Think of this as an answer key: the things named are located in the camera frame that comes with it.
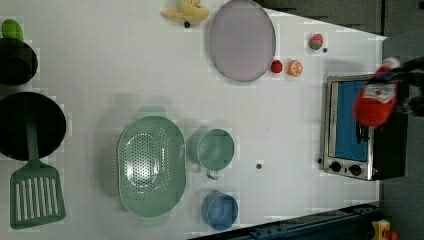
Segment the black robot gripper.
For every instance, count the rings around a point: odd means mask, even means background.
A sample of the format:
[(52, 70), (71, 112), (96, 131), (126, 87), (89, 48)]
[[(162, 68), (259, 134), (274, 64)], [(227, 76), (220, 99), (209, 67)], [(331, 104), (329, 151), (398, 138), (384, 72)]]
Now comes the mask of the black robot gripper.
[[(400, 97), (397, 104), (398, 112), (403, 114), (411, 113), (418, 117), (424, 116), (423, 66), (423, 57), (407, 61), (400, 66), (399, 75), (397, 76), (400, 85)], [(410, 87), (418, 89), (419, 94), (410, 97)]]

